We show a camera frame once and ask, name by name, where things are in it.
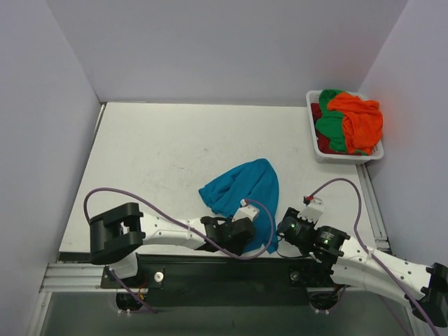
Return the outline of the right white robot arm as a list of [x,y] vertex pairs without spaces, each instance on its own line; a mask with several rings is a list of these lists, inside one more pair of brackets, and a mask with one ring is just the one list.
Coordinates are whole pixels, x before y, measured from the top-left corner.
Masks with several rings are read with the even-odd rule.
[[348,285],[384,296],[412,310],[420,320],[447,327],[447,266],[431,266],[399,259],[330,226],[316,226],[315,218],[288,208],[277,232],[302,255],[318,263],[310,268],[311,280],[325,286]]

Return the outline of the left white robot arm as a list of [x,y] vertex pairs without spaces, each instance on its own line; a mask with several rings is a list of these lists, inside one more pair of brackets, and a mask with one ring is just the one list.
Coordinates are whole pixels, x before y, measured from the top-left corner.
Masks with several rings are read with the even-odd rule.
[[140,211],[129,202],[94,216],[90,226],[90,262],[110,266],[126,288],[141,281],[137,249],[144,245],[181,246],[215,253],[222,249],[241,256],[256,235],[259,209],[245,205],[231,218],[204,216],[175,224]]

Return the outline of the blue t shirt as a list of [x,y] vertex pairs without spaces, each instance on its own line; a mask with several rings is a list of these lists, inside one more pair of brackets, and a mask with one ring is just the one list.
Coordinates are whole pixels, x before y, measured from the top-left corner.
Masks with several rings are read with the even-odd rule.
[[253,200],[260,213],[254,222],[256,234],[245,252],[263,246],[272,254],[278,249],[275,215],[279,203],[277,173],[265,158],[246,162],[221,174],[198,190],[203,203],[215,214],[236,214],[241,201]]

